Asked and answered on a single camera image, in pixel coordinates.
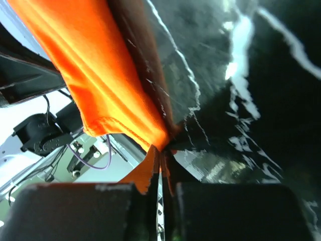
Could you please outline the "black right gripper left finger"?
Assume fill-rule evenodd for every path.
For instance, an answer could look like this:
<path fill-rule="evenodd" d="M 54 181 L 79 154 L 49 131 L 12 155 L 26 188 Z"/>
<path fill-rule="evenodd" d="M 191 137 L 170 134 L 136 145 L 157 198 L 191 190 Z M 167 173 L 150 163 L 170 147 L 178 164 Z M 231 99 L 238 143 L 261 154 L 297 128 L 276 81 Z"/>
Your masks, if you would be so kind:
<path fill-rule="evenodd" d="M 159 151 L 117 183 L 25 187 L 9 210 L 1 240 L 157 240 Z"/>

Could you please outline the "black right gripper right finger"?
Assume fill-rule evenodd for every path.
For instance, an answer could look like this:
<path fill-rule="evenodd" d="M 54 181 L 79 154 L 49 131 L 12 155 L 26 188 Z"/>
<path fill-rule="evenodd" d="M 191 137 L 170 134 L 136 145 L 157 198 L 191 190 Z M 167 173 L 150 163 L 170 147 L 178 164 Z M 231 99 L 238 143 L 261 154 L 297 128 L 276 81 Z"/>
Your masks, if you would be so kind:
<path fill-rule="evenodd" d="M 313 240 L 286 186 L 202 183 L 170 151 L 160 166 L 165 240 Z"/>

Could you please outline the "orange t-shirt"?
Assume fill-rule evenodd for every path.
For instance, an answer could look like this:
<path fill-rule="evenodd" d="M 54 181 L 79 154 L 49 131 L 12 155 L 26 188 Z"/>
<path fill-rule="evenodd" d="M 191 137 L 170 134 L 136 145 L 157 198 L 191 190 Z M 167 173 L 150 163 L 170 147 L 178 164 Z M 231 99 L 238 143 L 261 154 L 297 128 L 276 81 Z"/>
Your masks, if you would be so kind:
<path fill-rule="evenodd" d="M 126 134 L 144 150 L 170 141 L 165 116 L 142 81 L 106 1 L 9 1 L 62 74 L 83 121 L 98 137 Z"/>

